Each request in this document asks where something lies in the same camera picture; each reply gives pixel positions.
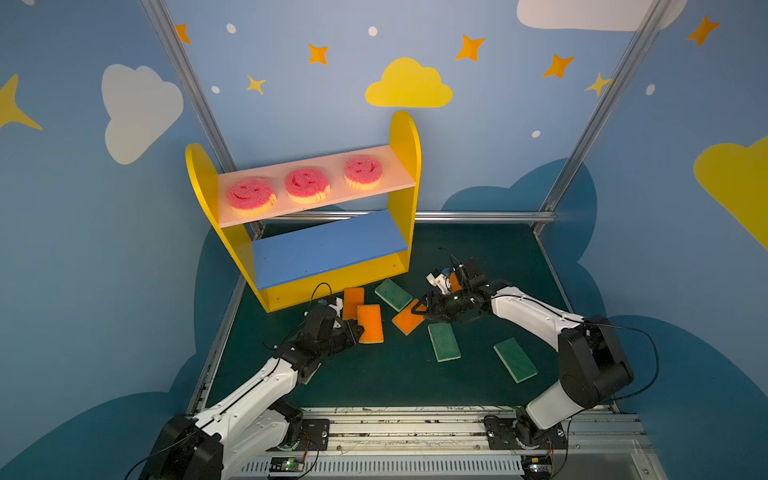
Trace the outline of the pink smiley sponge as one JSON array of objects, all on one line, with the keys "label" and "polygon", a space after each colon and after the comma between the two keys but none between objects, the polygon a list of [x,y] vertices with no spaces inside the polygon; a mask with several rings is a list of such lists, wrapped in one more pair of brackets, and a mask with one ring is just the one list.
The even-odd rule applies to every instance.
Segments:
[{"label": "pink smiley sponge", "polygon": [[253,216],[269,211],[277,203],[271,182],[263,177],[248,177],[226,191],[226,200],[238,216]]},{"label": "pink smiley sponge", "polygon": [[375,157],[358,155],[349,158],[344,165],[344,180],[347,186],[357,190],[377,188],[383,178],[383,165]]},{"label": "pink smiley sponge", "polygon": [[288,197],[298,204],[315,204],[330,193],[331,185],[327,176],[317,168],[299,168],[284,178]]}]

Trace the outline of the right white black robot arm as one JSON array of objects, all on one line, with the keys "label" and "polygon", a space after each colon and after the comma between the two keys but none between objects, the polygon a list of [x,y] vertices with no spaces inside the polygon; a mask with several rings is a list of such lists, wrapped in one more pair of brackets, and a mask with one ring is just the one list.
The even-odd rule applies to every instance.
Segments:
[{"label": "right white black robot arm", "polygon": [[431,289],[415,315],[452,322],[468,311],[492,314],[535,335],[558,354],[559,376],[516,412],[518,441],[529,447],[562,421],[610,399],[634,380],[616,326],[538,300],[505,280],[489,280],[473,258],[427,276]]}]

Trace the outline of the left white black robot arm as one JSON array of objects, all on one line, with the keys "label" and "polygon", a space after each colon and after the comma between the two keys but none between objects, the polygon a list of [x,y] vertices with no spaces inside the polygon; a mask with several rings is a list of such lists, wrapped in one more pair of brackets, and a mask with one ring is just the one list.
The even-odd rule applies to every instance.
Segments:
[{"label": "left white black robot arm", "polygon": [[325,358],[357,345],[365,332],[357,320],[344,320],[342,309],[311,307],[300,329],[239,388],[193,416],[171,418],[138,463],[139,477],[228,479],[256,454],[297,444],[303,413],[283,398],[312,378]]}]

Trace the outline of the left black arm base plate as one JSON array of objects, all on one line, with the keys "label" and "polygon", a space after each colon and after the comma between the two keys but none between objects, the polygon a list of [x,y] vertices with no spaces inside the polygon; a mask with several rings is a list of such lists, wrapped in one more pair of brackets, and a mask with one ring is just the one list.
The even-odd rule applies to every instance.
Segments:
[{"label": "left black arm base plate", "polygon": [[266,451],[326,451],[330,437],[327,419],[280,420],[265,435]]}]

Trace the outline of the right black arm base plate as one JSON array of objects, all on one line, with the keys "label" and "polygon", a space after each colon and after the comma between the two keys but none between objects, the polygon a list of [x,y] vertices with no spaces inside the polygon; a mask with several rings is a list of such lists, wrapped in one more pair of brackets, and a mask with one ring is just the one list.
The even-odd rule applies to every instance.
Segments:
[{"label": "right black arm base plate", "polygon": [[561,424],[542,430],[525,418],[497,415],[485,416],[482,423],[491,450],[557,450],[566,447],[565,430]]}]

